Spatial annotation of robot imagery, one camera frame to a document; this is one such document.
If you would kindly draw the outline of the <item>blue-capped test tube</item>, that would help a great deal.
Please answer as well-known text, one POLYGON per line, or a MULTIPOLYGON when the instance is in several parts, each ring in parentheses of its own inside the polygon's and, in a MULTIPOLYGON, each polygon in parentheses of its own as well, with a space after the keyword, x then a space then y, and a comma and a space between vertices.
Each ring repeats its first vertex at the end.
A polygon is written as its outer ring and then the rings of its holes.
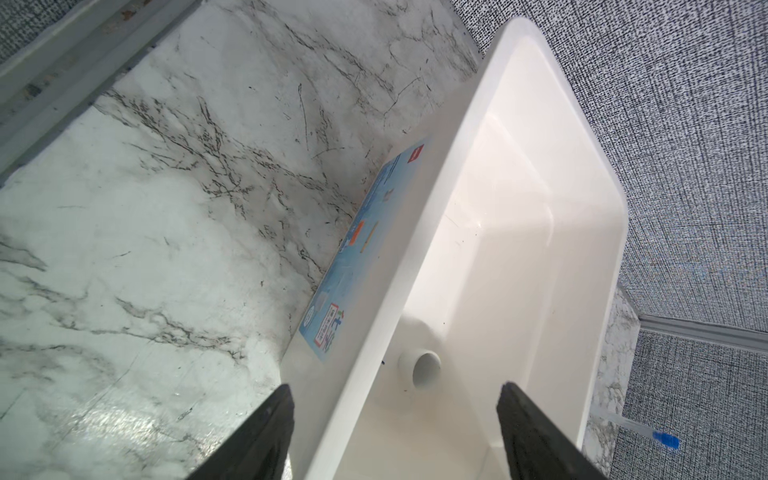
POLYGON ((619 427, 631 430, 641 436, 652 439, 668 449, 678 450, 680 448, 680 439, 675 435, 656 430, 648 425, 625 418, 613 412, 601 411, 599 416, 618 425, 619 427))

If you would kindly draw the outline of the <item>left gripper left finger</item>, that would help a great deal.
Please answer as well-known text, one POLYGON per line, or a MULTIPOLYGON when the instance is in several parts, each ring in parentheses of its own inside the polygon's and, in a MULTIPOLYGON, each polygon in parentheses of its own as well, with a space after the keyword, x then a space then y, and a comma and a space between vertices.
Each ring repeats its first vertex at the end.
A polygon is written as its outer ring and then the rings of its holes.
POLYGON ((280 385, 188 479, 281 479, 295 426, 294 409, 289 385, 280 385))

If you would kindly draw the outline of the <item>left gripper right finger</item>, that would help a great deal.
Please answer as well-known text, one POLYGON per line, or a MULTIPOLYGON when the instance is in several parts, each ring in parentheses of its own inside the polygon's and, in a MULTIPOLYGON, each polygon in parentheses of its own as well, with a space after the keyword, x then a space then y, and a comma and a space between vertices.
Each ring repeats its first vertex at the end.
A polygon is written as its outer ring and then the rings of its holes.
POLYGON ((605 479, 517 384, 501 387, 496 411, 513 479, 605 479))

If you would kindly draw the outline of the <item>white plastic bin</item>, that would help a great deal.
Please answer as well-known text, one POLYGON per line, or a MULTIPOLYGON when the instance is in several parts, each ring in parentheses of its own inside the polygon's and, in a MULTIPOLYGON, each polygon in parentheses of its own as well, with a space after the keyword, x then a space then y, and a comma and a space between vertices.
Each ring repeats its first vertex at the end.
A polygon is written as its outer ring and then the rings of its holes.
POLYGON ((624 190, 519 17, 390 152, 283 357, 296 479, 506 479, 517 384, 576 447, 628 230, 624 190), (406 390, 408 349, 442 360, 406 390))

